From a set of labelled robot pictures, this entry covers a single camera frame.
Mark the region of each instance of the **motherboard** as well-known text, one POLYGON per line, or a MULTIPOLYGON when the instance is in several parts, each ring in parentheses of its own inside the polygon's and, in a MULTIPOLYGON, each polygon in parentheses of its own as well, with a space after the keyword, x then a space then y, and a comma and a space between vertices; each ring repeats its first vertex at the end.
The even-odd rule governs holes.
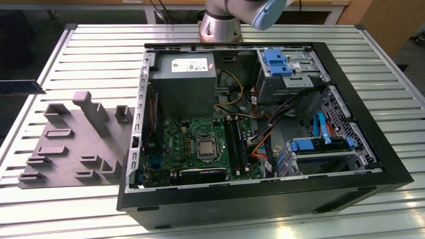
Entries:
POLYGON ((247 149, 251 136, 244 117, 166 121, 163 154, 150 157, 147 186, 179 185, 183 178, 191 183, 262 178, 247 149))

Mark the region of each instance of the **green motherboard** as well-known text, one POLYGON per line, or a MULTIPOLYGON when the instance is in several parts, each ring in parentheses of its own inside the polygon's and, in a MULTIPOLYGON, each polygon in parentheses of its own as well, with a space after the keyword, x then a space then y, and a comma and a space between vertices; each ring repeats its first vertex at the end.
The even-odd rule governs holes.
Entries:
MULTIPOLYGON (((239 118, 240 133, 247 142, 252 136, 247 118, 239 118)), ((227 181, 262 178, 259 163, 250 163, 244 172, 235 174, 228 149, 224 119, 170 120, 164 123, 162 169, 151 171, 150 186, 170 186, 170 173, 180 169, 220 167, 227 169, 227 181), (203 153, 215 153, 207 160, 203 153)))

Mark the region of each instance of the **slotted aluminum surface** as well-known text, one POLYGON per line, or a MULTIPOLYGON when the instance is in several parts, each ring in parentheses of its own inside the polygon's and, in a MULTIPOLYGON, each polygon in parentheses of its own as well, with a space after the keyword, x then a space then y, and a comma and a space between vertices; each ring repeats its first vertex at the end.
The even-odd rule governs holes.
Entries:
POLYGON ((354 26, 287 25, 266 32, 244 26, 243 36, 246 42, 328 43, 415 182, 342 212, 159 232, 148 232, 116 211, 118 185, 22 190, 18 177, 43 131, 47 104, 64 103, 75 109, 74 92, 90 90, 94 102, 106 108, 134 107, 144 43, 199 41, 196 25, 80 25, 64 31, 39 78, 48 94, 28 97, 0 149, 0 238, 425 237, 424 98, 370 34, 354 26))

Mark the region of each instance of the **white label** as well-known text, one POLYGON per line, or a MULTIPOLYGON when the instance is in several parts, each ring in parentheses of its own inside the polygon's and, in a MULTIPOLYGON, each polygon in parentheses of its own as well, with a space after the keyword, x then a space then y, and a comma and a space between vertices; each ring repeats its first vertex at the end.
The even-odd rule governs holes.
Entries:
POLYGON ((274 153, 280 153, 282 147, 279 145, 275 146, 274 153))
POLYGON ((291 68, 300 68, 300 64, 299 63, 288 63, 291 68))
POLYGON ((258 97, 256 97, 256 96, 252 96, 252 97, 251 97, 251 101, 252 101, 252 104, 254 104, 254 105, 258 105, 258 97))
POLYGON ((264 167, 267 168, 267 170, 270 171, 270 172, 272 172, 272 164, 267 161, 266 162, 266 164, 264 164, 264 167))
POLYGON ((332 5, 348 5, 348 2, 335 1, 332 5))
POLYGON ((175 59, 172 61, 172 72, 208 71, 207 58, 175 59))

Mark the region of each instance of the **wooden cabinet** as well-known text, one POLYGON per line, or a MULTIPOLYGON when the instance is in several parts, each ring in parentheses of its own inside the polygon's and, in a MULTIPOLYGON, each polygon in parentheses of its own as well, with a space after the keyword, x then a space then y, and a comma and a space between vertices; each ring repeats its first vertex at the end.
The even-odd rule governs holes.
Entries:
POLYGON ((425 0, 352 0, 339 24, 362 24, 395 56, 425 22, 425 0))

